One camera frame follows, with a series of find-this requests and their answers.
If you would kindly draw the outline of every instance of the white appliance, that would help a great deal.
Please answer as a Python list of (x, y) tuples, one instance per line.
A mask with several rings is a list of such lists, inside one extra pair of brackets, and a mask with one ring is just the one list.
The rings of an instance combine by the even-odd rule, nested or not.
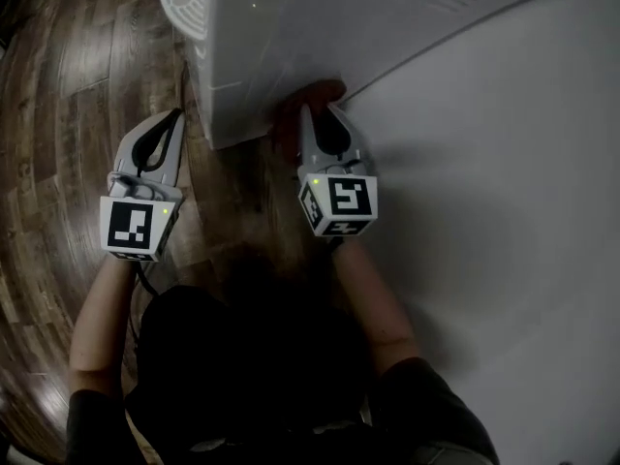
[(213, 148), (266, 134), (297, 88), (342, 78), (348, 98), (429, 47), (525, 0), (161, 0), (187, 38)]

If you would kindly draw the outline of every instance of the white wall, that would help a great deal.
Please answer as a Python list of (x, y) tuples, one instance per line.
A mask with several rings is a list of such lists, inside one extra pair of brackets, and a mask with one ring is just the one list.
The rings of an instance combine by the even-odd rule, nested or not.
[(367, 241), (507, 465), (620, 447), (620, 0), (535, 0), (353, 98)]

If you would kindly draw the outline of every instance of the forearm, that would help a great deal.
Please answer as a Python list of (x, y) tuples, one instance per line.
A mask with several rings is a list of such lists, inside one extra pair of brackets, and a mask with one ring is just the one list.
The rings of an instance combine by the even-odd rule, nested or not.
[(414, 331), (403, 306), (384, 282), (357, 239), (348, 239), (333, 256), (338, 279), (368, 340), (375, 368), (418, 357)]
[(120, 384), (135, 280), (133, 265), (108, 255), (90, 288), (77, 317), (71, 343), (72, 392), (80, 388), (111, 392)]

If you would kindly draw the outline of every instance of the person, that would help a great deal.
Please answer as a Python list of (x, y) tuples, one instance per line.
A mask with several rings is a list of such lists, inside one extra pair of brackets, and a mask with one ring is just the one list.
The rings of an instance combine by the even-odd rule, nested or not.
[(239, 281), (254, 292), (242, 306), (182, 286), (154, 297), (124, 402), (135, 269), (105, 258), (73, 335), (67, 463), (144, 463), (127, 409), (166, 464), (498, 464), (360, 241), (332, 258), (353, 316), (277, 282), (255, 288), (259, 273)]

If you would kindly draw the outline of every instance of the sleeve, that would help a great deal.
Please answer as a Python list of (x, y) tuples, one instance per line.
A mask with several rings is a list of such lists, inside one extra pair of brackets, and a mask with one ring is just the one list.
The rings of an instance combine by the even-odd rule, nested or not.
[(448, 443), (499, 464), (482, 423), (422, 358), (391, 367), (371, 392), (369, 403), (373, 423), (409, 452)]
[(71, 396), (66, 463), (146, 463), (121, 402), (92, 390)]

